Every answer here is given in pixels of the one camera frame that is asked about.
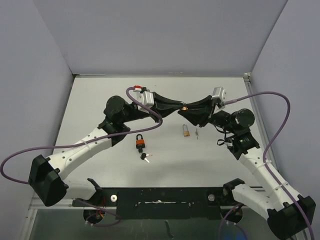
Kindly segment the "small brass padlock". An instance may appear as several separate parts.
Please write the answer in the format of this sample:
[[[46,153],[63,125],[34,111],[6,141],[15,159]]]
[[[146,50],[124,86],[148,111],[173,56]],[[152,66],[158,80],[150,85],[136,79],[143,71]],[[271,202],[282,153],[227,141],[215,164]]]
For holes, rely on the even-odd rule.
[[[183,129],[183,136],[184,137],[189,137],[190,136],[190,131],[188,129],[188,126],[186,124],[182,125],[182,129]]]

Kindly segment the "orange black padlock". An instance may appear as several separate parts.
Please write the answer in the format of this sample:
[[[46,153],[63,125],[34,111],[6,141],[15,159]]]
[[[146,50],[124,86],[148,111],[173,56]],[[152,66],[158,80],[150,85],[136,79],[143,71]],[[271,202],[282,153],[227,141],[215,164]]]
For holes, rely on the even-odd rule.
[[[146,147],[145,140],[142,134],[136,135],[136,141],[135,141],[136,149],[144,149]]]

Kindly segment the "black headed key bunch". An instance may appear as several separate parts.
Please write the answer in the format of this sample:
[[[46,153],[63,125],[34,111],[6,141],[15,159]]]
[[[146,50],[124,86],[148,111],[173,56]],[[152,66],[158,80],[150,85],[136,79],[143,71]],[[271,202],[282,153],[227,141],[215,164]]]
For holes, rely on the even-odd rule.
[[[151,157],[152,154],[148,154],[145,153],[144,150],[142,148],[138,149],[138,152],[140,153],[140,159],[147,162],[148,164],[150,163],[150,161],[148,160],[148,157]]]

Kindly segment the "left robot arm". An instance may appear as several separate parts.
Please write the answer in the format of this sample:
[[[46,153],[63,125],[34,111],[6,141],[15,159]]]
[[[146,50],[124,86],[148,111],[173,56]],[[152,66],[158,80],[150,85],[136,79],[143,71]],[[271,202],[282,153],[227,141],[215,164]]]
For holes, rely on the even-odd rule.
[[[163,118],[185,107],[181,101],[165,98],[144,87],[134,86],[127,91],[136,92],[137,97],[128,94],[131,103],[118,95],[109,98],[103,111],[104,120],[86,137],[73,145],[62,146],[60,153],[33,159],[28,184],[46,207],[63,198],[80,198],[92,206],[99,204],[101,187],[92,178],[68,182],[67,177],[87,160],[131,134],[127,122],[151,117],[161,125]]]

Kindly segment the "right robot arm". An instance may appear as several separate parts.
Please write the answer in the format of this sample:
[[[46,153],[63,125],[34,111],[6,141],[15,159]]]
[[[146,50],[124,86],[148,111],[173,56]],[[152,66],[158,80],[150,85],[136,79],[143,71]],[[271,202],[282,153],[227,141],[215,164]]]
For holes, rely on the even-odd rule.
[[[204,127],[207,124],[220,128],[225,134],[224,144],[232,155],[245,166],[264,189],[260,194],[237,178],[223,185],[223,200],[230,205],[236,202],[251,208],[266,219],[272,233],[286,240],[304,229],[314,239],[312,220],[316,203],[310,196],[302,196],[275,169],[266,158],[251,133],[255,123],[254,113],[242,108],[233,113],[223,111],[222,97],[208,96],[193,102],[183,103],[178,114],[191,124]]]

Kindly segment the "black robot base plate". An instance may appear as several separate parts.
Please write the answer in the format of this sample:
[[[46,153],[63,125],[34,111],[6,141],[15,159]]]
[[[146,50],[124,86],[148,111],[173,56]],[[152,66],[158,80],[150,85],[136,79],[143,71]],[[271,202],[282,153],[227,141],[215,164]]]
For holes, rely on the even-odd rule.
[[[222,187],[103,187],[89,200],[72,202],[86,204],[115,208],[120,220],[220,220],[237,202]]]

